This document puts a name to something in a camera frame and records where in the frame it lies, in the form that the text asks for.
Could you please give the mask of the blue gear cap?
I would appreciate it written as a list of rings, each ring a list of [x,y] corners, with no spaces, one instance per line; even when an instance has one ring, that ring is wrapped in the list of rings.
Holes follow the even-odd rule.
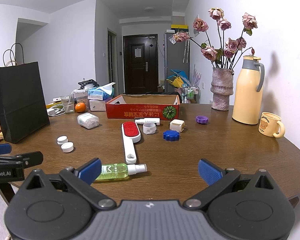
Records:
[[[162,136],[166,141],[178,141],[180,139],[180,133],[173,130],[164,131]]]

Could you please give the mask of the cream bear mug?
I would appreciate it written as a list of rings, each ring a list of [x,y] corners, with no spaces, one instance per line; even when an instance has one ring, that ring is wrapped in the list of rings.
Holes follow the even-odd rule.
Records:
[[[274,113],[263,112],[258,131],[268,137],[282,138],[285,135],[286,129],[280,116]]]

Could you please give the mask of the grey refrigerator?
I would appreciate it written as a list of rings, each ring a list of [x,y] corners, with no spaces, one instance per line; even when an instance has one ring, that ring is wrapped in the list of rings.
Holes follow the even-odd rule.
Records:
[[[183,74],[186,78],[189,78],[190,74],[190,45],[187,41],[175,43],[172,41],[173,34],[164,33],[165,92],[174,91],[168,79],[173,81],[178,71],[181,71],[181,75]]]

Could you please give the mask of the yellow box on fridge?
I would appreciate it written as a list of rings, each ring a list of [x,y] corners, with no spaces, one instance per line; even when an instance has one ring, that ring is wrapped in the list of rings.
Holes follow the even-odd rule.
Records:
[[[188,31],[189,27],[187,25],[184,25],[184,24],[172,24],[171,29],[175,29],[175,30],[180,29],[180,30]]]

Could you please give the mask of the clear food container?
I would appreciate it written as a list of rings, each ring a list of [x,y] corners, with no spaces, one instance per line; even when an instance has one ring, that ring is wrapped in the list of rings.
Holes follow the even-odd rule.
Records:
[[[72,93],[74,94],[77,103],[82,102],[85,104],[86,109],[90,109],[88,91],[86,89],[75,89]]]

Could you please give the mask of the glass cup with straw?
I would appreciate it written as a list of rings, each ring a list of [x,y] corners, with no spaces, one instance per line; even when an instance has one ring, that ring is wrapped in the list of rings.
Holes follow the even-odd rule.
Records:
[[[74,113],[75,112],[74,94],[61,96],[61,102],[62,102],[65,113]]]

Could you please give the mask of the white tape roll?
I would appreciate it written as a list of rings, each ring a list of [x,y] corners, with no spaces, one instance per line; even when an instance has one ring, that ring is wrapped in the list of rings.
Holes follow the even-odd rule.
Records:
[[[154,134],[157,130],[157,126],[154,123],[144,123],[143,133],[144,134]]]

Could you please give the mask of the dried pink roses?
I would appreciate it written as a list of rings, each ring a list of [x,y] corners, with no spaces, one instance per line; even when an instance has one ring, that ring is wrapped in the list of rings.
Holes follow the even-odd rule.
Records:
[[[217,24],[217,33],[219,46],[215,47],[209,35],[207,33],[209,25],[206,21],[200,17],[196,17],[192,24],[193,33],[200,34],[204,33],[206,35],[206,41],[203,43],[198,43],[194,40],[188,31],[178,31],[173,34],[170,38],[172,44],[185,42],[186,45],[192,41],[196,44],[201,51],[203,57],[209,60],[213,67],[225,68],[233,70],[235,65],[238,63],[241,56],[246,52],[250,51],[250,56],[255,56],[255,50],[253,47],[247,47],[247,42],[243,37],[243,34],[248,34],[251,36],[253,34],[253,29],[258,28],[256,17],[244,13],[242,16],[243,29],[240,37],[238,38],[225,38],[225,31],[231,28],[231,23],[224,17],[224,11],[221,8],[210,8],[208,10],[210,18],[212,18]]]

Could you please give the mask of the cotton swab box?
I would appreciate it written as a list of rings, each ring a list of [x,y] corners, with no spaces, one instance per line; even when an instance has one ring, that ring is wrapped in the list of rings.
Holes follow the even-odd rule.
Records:
[[[91,113],[84,113],[77,117],[77,122],[80,126],[86,129],[92,129],[99,125],[100,121],[98,116]]]

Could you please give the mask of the white spray bottle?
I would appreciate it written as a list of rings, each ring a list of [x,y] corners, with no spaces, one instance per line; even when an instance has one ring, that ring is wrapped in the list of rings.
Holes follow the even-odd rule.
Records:
[[[159,118],[142,118],[142,119],[135,119],[136,124],[144,125],[144,124],[155,124],[156,126],[160,125]]]

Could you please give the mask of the green spray bottle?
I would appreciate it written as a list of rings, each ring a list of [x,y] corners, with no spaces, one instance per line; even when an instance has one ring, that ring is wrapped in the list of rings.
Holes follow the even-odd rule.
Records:
[[[102,165],[101,174],[96,180],[118,180],[125,179],[128,176],[147,172],[146,164],[104,164]]]

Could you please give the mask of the metal trolley rack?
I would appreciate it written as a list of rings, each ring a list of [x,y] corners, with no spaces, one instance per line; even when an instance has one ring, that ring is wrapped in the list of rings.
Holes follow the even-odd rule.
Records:
[[[183,84],[181,87],[182,103],[199,103],[200,88]]]

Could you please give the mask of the white cube charger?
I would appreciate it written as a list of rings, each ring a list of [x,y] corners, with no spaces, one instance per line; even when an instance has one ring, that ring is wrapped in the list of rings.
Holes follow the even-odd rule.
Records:
[[[179,119],[174,119],[170,122],[169,124],[169,129],[172,131],[177,131],[181,133],[185,128],[185,121],[184,120],[179,120]]]

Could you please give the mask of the purple gear cap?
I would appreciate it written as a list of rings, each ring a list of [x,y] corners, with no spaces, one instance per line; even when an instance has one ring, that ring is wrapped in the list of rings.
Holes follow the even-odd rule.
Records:
[[[199,124],[208,124],[209,119],[207,116],[198,115],[198,116],[196,116],[196,122]]]

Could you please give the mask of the white round lid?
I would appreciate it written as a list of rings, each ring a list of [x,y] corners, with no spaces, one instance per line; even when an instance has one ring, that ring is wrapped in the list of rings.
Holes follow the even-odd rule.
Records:
[[[74,143],[73,142],[65,142],[61,145],[61,149],[64,153],[70,153],[74,150]]]
[[[57,144],[62,145],[64,143],[68,142],[68,137],[63,135],[57,138]]]

